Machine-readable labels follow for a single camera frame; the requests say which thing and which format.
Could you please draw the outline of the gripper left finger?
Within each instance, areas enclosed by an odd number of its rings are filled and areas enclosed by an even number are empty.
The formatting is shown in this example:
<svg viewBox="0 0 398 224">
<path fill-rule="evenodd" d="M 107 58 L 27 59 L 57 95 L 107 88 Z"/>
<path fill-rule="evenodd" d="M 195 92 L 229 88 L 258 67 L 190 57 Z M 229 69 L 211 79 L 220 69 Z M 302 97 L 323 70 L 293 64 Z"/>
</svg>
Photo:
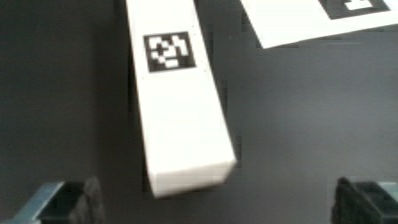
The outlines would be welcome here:
<svg viewBox="0 0 398 224">
<path fill-rule="evenodd" d="M 107 224 L 98 178 L 44 183 L 7 224 Z"/>
</svg>

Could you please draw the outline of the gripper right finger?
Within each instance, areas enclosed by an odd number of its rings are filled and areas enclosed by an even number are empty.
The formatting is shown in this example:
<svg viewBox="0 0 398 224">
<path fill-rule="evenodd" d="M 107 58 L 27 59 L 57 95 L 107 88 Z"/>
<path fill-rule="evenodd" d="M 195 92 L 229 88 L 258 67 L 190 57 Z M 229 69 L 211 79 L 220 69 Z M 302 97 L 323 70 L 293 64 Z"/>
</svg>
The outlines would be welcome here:
<svg viewBox="0 0 398 224">
<path fill-rule="evenodd" d="M 339 178 L 332 224 L 398 224 L 398 182 Z"/>
</svg>

